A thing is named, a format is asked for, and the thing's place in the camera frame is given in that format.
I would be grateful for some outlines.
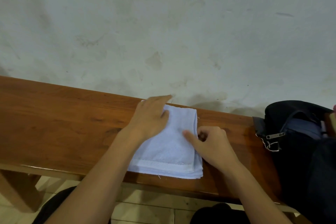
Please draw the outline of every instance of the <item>forearm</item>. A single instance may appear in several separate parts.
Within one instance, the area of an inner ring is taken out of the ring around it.
[[[47,224],[108,222],[120,184],[137,150],[137,145],[128,140],[131,136],[127,131],[116,136],[111,147],[52,214]]]
[[[226,180],[237,193],[252,224],[291,224],[242,164],[226,172]]]

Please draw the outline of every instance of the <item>black pants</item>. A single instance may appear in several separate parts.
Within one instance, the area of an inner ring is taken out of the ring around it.
[[[32,224],[43,224],[75,188],[67,188],[53,196],[44,204]],[[227,204],[220,203],[213,207],[204,207],[196,211],[190,224],[200,223],[246,224],[250,223],[250,221],[244,211],[232,210]]]

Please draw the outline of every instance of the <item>zipper pull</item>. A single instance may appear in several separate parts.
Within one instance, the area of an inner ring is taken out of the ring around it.
[[[270,139],[274,139],[274,138],[281,137],[281,136],[284,136],[284,135],[286,135],[284,132],[283,133],[278,133],[278,134],[273,134],[273,135],[268,135],[268,136],[266,136],[266,139],[270,140]]]

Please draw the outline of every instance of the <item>left hand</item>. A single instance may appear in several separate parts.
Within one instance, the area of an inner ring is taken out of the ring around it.
[[[139,143],[143,143],[147,139],[160,133],[168,122],[169,111],[163,111],[164,105],[172,95],[150,97],[145,101],[141,101],[129,124],[124,128],[132,131],[139,138]]]

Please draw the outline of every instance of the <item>bench top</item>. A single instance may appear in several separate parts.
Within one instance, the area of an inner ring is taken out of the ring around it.
[[[141,99],[0,76],[0,163],[86,175]],[[197,109],[198,126],[225,129],[239,160],[275,202],[281,186],[252,117]],[[124,182],[217,201],[237,201],[219,171],[187,180],[127,172]]]

